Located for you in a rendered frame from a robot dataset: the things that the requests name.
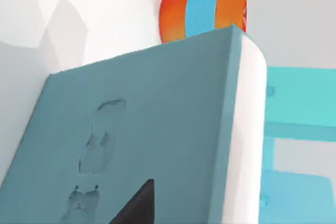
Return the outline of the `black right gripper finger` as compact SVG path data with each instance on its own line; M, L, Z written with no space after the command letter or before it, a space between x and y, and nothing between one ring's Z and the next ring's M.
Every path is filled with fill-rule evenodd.
M148 179L109 224L154 224L154 179Z

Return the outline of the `light blue rack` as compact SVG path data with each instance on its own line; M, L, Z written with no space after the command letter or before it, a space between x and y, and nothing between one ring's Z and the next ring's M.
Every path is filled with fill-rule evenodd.
M336 224L336 69L268 67L259 224Z

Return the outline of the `orange and blue can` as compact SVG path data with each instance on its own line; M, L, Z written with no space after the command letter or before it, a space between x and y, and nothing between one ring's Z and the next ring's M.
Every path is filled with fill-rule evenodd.
M159 32L162 43L235 25L247 27L247 0L162 0Z

